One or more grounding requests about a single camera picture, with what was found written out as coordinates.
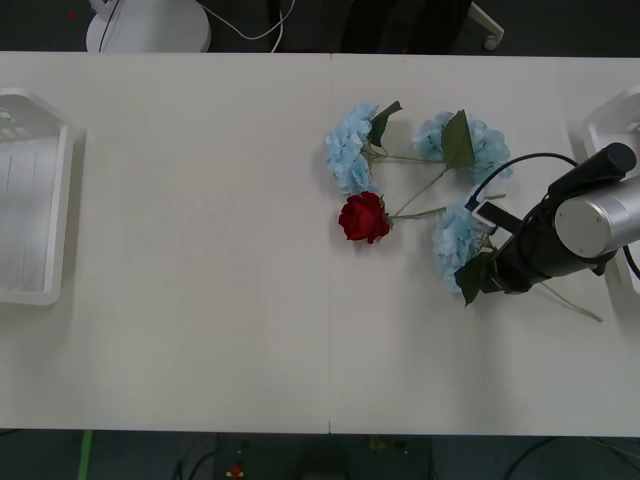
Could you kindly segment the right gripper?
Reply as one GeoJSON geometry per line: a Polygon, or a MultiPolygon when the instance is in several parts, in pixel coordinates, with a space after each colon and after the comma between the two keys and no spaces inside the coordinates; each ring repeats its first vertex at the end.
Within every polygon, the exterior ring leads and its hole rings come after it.
{"type": "Polygon", "coordinates": [[[502,260],[502,251],[487,252],[481,291],[483,293],[505,293],[507,280],[502,260]]]}

